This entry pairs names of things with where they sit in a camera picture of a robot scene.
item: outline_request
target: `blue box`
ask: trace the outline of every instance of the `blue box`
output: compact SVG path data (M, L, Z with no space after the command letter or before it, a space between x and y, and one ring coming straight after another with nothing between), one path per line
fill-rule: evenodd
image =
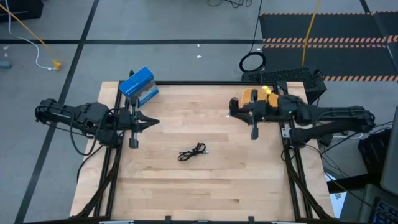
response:
M138 97L138 107L144 105L159 92L155 84L154 75L147 67L122 82L119 85L119 89L127 99L131 100L133 96Z

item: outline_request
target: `white cable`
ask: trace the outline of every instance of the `white cable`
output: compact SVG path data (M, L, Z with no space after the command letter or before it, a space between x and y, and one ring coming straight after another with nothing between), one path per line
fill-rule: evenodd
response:
M351 137L350 139L360 139L363 136L363 133L361 133L360 136L358 137ZM334 138L347 138L347 136L333 136Z
M8 10L9 12L11 12L10 9L8 8L8 0L4 0L4 1L6 2L7 10ZM33 44L33 45L36 47L36 49L37 49L36 65L37 65L37 66L39 66L40 68L43 68L43 69L47 69L47 70L55 70L55 68L43 67L43 66L39 65L38 61L39 61L40 50L39 50L39 47L37 46L37 44L35 44L35 43L33 43L32 41L27 40L27 39L25 39L25 38L23 38L23 37L18 37L18 36L15 36L14 34L12 34L12 32L11 32L11 15L10 15L10 14L8 14L8 32L9 32L13 37L15 37L15 38L17 38L17 39L24 40L24 41L26 41L26 42L28 42L28 43L30 43L30 44Z

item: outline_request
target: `wooden tabletop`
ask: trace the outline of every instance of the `wooden tabletop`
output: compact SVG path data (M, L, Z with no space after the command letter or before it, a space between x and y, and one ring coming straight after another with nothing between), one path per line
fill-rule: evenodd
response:
M117 87L118 82L103 82L98 101L112 108ZM229 100L240 98L250 86L158 87L159 94L140 110L160 124L138 134L139 149L128 147L126 134L112 219L164 220L171 215L173 220L294 220L286 165L280 159L279 125L259 124L259 138L253 141L250 126L226 117ZM288 91L306 99L302 83L288 82ZM179 152L198 142L210 153L177 160ZM317 148L315 140L309 145ZM301 155L309 191L333 216L319 153L306 147ZM71 215L97 190L103 160L104 150L82 168ZM298 197L304 217L299 190Z

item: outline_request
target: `gray floor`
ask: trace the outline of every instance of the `gray floor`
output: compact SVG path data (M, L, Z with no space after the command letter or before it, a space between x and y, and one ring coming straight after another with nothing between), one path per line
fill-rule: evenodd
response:
M43 39L80 38L93 0L46 0L41 19L26 21ZM316 0L264 0L262 12L312 12ZM396 0L368 0L372 11L398 10ZM250 8L230 4L209 7L206 0L100 0L88 39L251 39L259 1ZM320 12L363 12L359 0L324 0ZM29 34L15 22L16 35ZM0 39L12 39L0 24ZM41 48L40 63L52 57ZM34 108L45 98L58 99L76 45L52 45L64 68L59 72L35 66L31 45L0 45L0 59L13 67L0 70L0 217L13 223L42 147L47 127L34 122ZM157 80L239 80L238 63L250 45L86 45L66 99L70 105L95 101L100 84L120 80L128 72L149 67ZM259 61L252 59L247 67ZM320 106L363 105L378 123L392 119L398 105L396 82L327 82ZM76 138L83 149L85 140ZM366 172L350 140L329 156L349 175ZM68 133L56 131L39 178L26 222L67 218L81 156L72 149Z

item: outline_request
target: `yellow object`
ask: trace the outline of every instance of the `yellow object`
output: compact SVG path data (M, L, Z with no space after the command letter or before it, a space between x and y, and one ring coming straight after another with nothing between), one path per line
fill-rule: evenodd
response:
M256 88L247 88L243 91L241 105L240 107L248 104L251 102L251 91L257 90ZM263 86L261 89L257 90L257 100L265 100L268 102L272 107L278 107L278 98L279 95L273 93L268 86Z
M308 28L307 36L305 37L305 40L304 40L304 49L303 49L303 57L302 57L302 61L301 61L301 66L304 66L304 61L305 61L305 50L307 49L308 37L310 36L312 24L313 24L313 21L315 20L315 15L316 15L317 12L318 12L319 5L320 5L320 0L317 0L317 6L315 6L315 11L314 11L313 14L312 14L312 19L311 19L310 27Z
M42 39L40 39L39 37L36 36L36 34L34 34L22 21L20 21L18 19L18 17L16 17L12 12L8 11L2 4L0 4L0 8L3 9L4 11L6 11L8 14L10 14L16 21L18 21L26 30L28 30L30 32L30 34L32 34L40 43L42 43L42 45L47 49L48 52L50 52L50 54L52 54L54 57L56 57L56 55L54 54L54 52L51 50L50 47L48 47L44 41ZM54 68L56 70L59 70L61 68L61 63L58 62L57 60L53 60L53 64L54 64Z

